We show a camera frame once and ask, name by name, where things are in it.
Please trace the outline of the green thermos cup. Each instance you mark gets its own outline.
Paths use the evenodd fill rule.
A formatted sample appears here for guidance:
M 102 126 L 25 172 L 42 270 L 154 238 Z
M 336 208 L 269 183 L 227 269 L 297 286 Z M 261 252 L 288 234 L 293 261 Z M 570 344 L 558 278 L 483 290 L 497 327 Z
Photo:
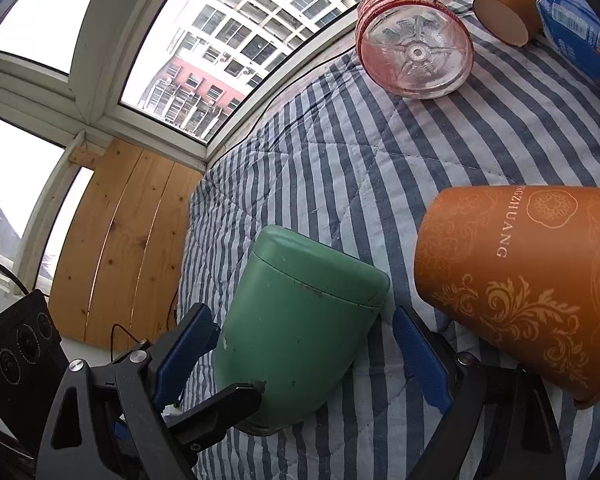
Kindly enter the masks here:
M 341 382 L 379 312 L 390 278 L 300 233 L 259 233 L 213 352 L 215 385 L 258 387 L 260 408 L 238 424 L 268 437 L 302 422 Z

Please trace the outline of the near brown paper cup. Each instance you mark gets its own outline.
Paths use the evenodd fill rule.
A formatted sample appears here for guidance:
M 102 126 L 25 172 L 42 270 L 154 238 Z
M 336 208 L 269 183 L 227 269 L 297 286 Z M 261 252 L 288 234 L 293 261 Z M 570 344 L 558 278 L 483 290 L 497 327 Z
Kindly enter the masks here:
M 418 230 L 414 280 L 578 408 L 600 400 L 600 188 L 446 188 Z

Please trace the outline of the wooden board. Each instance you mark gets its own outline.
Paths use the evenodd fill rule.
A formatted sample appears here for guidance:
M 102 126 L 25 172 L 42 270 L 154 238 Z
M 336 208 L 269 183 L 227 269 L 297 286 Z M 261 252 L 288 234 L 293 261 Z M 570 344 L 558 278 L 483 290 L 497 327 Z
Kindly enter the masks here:
M 92 170 L 62 245 L 48 307 L 61 336 L 104 350 L 174 324 L 189 199 L 199 171 L 121 140 L 72 162 Z

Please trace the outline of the blue striped quilt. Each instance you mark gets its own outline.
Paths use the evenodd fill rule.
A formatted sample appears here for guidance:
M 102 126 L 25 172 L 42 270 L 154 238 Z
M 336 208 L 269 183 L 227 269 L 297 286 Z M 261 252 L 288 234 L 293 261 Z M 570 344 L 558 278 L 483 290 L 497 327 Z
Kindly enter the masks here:
M 476 57 L 449 96 L 418 102 L 374 84 L 340 55 L 204 176 L 190 201 L 178 307 L 224 318 L 256 237 L 277 224 L 389 274 L 454 348 L 512 360 L 420 300 L 416 231 L 444 188 L 565 184 L 600 188 L 600 90 L 542 39 L 516 49 L 453 0 Z M 297 426 L 268 438 L 230 432 L 200 456 L 201 479 L 403 479 L 439 412 L 404 364 L 384 313 L 343 383 Z

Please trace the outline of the pink clear plastic bottle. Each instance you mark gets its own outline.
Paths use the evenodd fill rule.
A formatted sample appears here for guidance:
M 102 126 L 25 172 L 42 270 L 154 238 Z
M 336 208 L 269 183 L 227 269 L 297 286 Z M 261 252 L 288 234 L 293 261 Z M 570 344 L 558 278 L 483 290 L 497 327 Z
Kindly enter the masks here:
M 355 50 L 378 86 L 418 100 L 460 88 L 475 57 L 468 29 L 438 0 L 362 0 Z

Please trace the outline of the blue orange snack can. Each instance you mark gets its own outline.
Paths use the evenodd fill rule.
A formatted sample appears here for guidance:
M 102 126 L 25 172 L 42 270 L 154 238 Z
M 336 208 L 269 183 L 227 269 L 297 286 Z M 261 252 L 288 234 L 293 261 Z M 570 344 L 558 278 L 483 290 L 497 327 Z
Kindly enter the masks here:
M 536 0 L 553 48 L 600 87 L 600 19 L 585 0 Z

